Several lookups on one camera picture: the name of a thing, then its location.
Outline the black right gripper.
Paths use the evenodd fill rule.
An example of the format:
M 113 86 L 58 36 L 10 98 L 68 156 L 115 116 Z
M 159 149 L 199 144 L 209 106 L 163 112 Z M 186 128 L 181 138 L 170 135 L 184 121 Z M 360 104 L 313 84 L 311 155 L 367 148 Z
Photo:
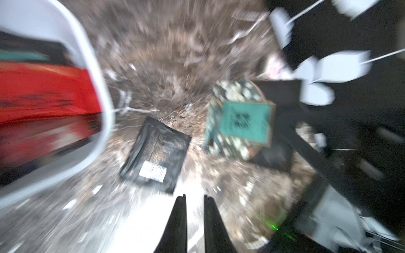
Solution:
M 258 81 L 276 104 L 275 138 L 316 177 L 265 253 L 405 250 L 405 85 L 332 85 L 331 105 L 304 105 L 301 81 Z

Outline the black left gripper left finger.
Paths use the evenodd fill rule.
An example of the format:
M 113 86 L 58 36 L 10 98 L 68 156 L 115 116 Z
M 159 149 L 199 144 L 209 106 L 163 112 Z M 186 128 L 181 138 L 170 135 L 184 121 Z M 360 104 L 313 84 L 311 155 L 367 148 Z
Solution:
M 187 253 L 187 201 L 178 196 L 154 253 Z

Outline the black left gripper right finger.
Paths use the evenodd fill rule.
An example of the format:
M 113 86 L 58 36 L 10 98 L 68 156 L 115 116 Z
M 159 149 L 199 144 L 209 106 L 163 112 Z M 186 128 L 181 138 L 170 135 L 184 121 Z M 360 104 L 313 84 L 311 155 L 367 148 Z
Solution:
M 204 242 L 206 253 L 237 253 L 214 198 L 204 195 Z

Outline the green jasmine tea bag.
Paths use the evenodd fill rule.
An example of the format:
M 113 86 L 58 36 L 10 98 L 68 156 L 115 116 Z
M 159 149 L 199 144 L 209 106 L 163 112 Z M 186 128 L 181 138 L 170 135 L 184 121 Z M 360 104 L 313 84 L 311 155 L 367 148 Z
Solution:
M 272 143 L 276 105 L 251 81 L 218 81 L 208 103 L 204 150 L 251 160 Z

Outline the orange red foil tea bag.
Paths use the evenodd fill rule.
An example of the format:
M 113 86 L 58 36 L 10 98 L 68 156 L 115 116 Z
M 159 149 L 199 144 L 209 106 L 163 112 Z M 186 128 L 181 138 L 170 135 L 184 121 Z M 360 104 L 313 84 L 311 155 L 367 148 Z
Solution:
M 96 114 L 103 111 L 87 70 L 1 62 L 1 122 Z

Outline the pink red tea bag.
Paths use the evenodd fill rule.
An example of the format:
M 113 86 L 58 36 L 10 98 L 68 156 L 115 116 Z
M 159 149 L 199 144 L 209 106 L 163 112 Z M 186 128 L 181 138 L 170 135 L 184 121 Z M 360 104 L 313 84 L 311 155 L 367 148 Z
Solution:
M 70 148 L 100 130 L 99 114 L 1 124 L 1 169 Z

